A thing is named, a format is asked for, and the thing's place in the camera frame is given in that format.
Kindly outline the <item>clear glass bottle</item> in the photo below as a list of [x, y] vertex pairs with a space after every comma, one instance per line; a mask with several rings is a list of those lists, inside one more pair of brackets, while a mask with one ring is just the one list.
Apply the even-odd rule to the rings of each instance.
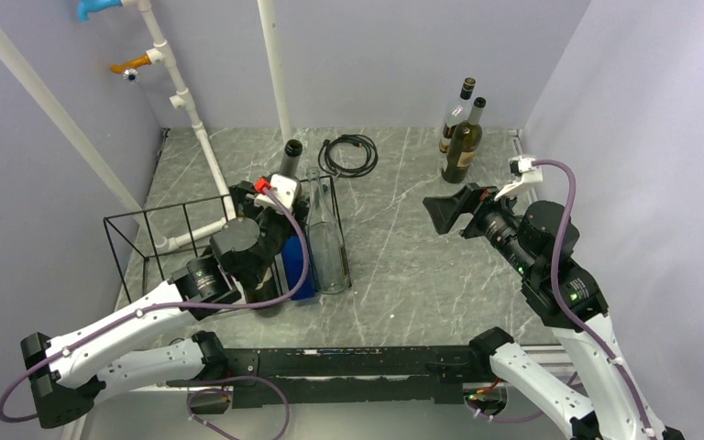
[[339, 294], [350, 286], [340, 225], [321, 182], [320, 170], [316, 167], [308, 168], [306, 179], [310, 202], [306, 231], [311, 248], [315, 287], [322, 294]]

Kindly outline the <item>blue square glass bottle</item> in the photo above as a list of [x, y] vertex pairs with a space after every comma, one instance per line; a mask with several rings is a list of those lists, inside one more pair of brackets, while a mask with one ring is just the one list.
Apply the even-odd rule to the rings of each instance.
[[[291, 236], [285, 243], [282, 252], [282, 263], [286, 275], [288, 290], [291, 291], [303, 273], [304, 257], [300, 239]], [[307, 275], [301, 288], [291, 297], [294, 302], [308, 300], [316, 296], [312, 267], [308, 267]]]

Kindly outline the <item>black wire wine rack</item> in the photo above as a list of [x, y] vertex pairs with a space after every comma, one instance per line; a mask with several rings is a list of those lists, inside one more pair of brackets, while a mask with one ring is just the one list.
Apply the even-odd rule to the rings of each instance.
[[141, 299], [192, 259], [211, 252], [226, 225], [228, 195], [169, 203], [103, 219], [120, 279], [115, 308]]

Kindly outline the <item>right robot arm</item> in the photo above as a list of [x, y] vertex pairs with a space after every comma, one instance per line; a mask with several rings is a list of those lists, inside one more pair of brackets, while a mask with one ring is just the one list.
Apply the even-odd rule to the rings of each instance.
[[532, 360], [499, 327], [469, 343], [468, 367], [479, 380], [501, 379], [516, 388], [567, 439], [680, 439], [648, 405], [622, 355], [608, 304], [594, 277], [572, 258], [578, 230], [568, 225], [556, 242], [564, 207], [538, 201], [525, 213], [496, 187], [471, 183], [450, 196], [426, 197], [435, 231], [446, 234], [464, 214], [464, 238], [489, 241], [520, 276], [527, 304], [566, 351], [583, 393]]

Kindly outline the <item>olive green wine bottle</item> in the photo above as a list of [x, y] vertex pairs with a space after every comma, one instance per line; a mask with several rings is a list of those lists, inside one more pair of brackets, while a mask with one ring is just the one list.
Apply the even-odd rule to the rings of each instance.
[[286, 178], [295, 179], [302, 154], [303, 143], [297, 139], [289, 139], [285, 143], [277, 173]]

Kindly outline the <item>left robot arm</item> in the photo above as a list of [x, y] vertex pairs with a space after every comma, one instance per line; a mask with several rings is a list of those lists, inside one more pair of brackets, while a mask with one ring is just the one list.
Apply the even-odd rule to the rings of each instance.
[[234, 189], [240, 216], [210, 237], [201, 256], [176, 270], [128, 306], [64, 335], [34, 333], [20, 344], [35, 405], [44, 429], [79, 419], [119, 393], [162, 380], [219, 382], [227, 359], [219, 339], [202, 333], [177, 347], [143, 350], [151, 338], [221, 312], [257, 310], [287, 300], [263, 295], [276, 256], [295, 237], [302, 252], [307, 206], [298, 180], [280, 174]]

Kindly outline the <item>dark green wine bottle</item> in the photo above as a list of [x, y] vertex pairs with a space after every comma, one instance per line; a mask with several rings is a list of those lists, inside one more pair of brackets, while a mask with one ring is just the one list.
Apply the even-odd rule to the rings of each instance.
[[243, 288], [246, 303], [262, 303], [281, 295], [273, 268], [249, 272], [243, 275], [239, 282]]

